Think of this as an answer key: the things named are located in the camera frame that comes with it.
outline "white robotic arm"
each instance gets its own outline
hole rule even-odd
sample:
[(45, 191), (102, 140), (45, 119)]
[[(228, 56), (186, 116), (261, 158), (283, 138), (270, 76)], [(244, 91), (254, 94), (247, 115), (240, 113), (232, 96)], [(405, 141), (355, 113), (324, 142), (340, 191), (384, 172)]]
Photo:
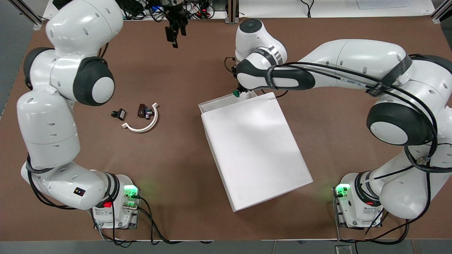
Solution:
[(46, 24), (55, 48), (37, 48), (27, 55), (24, 72), (32, 90), (17, 102), (28, 150), (22, 177), (32, 181), (33, 191), (36, 188), (69, 207), (93, 208), (94, 218), (105, 228), (129, 226), (130, 206), (136, 206), (128, 205), (127, 195), (137, 190), (125, 175), (87, 170), (73, 162), (80, 143), (72, 109), (76, 101), (100, 106), (112, 97), (113, 76), (107, 62), (96, 55), (121, 28), (122, 14), (114, 0), (67, 4)]
[[(236, 95), (254, 89), (366, 89), (379, 96), (367, 118), (371, 133), (386, 143), (405, 146), (418, 162), (427, 158), (429, 167), (445, 168), (437, 170), (442, 173), (429, 174), (431, 199), (452, 174), (447, 169), (452, 165), (452, 110), (446, 106), (452, 89), (451, 62), (437, 56), (412, 60), (395, 44), (348, 39), (327, 42), (299, 62), (285, 64), (285, 48), (257, 19), (240, 24), (236, 48)], [(384, 81), (392, 85), (389, 94), (382, 93), (388, 85)], [(431, 157), (433, 119), (415, 99), (438, 121), (437, 141), (444, 145)], [(336, 190), (346, 226), (369, 227), (382, 208), (401, 218), (418, 217), (428, 204), (427, 172), (413, 167), (402, 151), (376, 170), (344, 176)]]

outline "gray floor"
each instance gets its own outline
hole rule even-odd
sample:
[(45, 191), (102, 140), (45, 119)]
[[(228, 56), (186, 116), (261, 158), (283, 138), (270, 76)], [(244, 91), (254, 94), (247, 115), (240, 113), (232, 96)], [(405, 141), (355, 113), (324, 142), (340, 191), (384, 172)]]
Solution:
[[(42, 14), (47, 0), (27, 1), (38, 14)], [(32, 35), (32, 24), (20, 16), (6, 0), (0, 0), (0, 113), (6, 104), (14, 83), (21, 60)], [(443, 31), (452, 45), (452, 19), (442, 23)], [(299, 244), (294, 241), (276, 243), (275, 254), (333, 254), (336, 242), (308, 241)], [(0, 254), (85, 254), (85, 253), (153, 253), (153, 254), (270, 254), (273, 242), (262, 241), (220, 241), (209, 245), (198, 242), (186, 242), (178, 245), (163, 243), (152, 246), (149, 242), (134, 243), (123, 249), (103, 241), (37, 241), (37, 242), (0, 242)], [(452, 253), (452, 240), (405, 240), (398, 245), (377, 245), (358, 243), (360, 254), (446, 254)]]

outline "brown table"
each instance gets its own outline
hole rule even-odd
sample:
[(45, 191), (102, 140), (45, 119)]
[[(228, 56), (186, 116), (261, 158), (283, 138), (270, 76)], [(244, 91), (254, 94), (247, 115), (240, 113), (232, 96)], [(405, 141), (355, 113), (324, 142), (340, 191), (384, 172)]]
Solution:
[[(355, 19), (266, 19), (267, 30), (296, 61), (324, 42), (343, 38), (382, 40), (408, 53), (452, 59), (441, 28), (429, 17)], [(289, 92), (279, 99), (314, 183), (233, 213), (207, 144), (198, 104), (229, 94), (236, 81), (223, 66), (234, 54), (237, 25), (222, 20), (190, 21), (179, 49), (165, 41), (164, 24), (126, 22), (105, 55), (116, 81), (114, 97), (101, 107), (77, 104), (74, 115), (81, 152), (76, 162), (88, 169), (126, 174), (143, 190), (162, 233), (172, 240), (331, 239), (336, 237), (330, 187), (346, 173), (377, 168), (401, 148), (378, 141), (366, 128), (375, 99), (360, 90), (320, 88)], [(28, 50), (51, 47), (44, 30)], [(63, 211), (41, 204), (20, 177), (27, 151), (16, 118), (17, 99), (27, 92), (17, 75), (0, 121), (0, 240), (97, 240), (85, 211)], [(134, 127), (138, 104), (157, 102), (159, 121), (148, 133), (121, 127), (110, 113), (128, 111)], [(452, 238), (449, 181), (408, 238)], [(400, 219), (388, 217), (384, 232)], [(149, 239), (142, 217), (138, 230), (118, 230), (123, 239)], [(398, 230), (388, 237), (398, 238)], [(343, 237), (363, 238), (357, 230)]]

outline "metal post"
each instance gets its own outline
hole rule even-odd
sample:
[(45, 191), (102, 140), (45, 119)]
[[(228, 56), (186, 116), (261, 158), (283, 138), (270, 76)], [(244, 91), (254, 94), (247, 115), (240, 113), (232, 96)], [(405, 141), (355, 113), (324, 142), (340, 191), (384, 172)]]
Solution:
[(442, 2), (438, 8), (432, 13), (432, 20), (433, 23), (440, 23), (442, 20), (447, 19), (451, 16), (451, 10), (452, 10), (452, 1), (451, 0), (445, 0)]
[(227, 17), (225, 22), (226, 24), (236, 24), (239, 22), (239, 0), (228, 0), (227, 3)]
[(18, 9), (30, 22), (34, 24), (33, 30), (39, 30), (42, 26), (41, 18), (22, 0), (8, 0), (16, 9)]

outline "open box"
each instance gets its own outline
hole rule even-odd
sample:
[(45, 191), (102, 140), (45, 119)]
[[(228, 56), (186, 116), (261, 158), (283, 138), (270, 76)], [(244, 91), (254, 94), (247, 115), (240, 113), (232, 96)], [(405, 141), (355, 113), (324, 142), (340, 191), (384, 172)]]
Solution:
[(312, 182), (274, 93), (231, 94), (199, 109), (234, 212)]

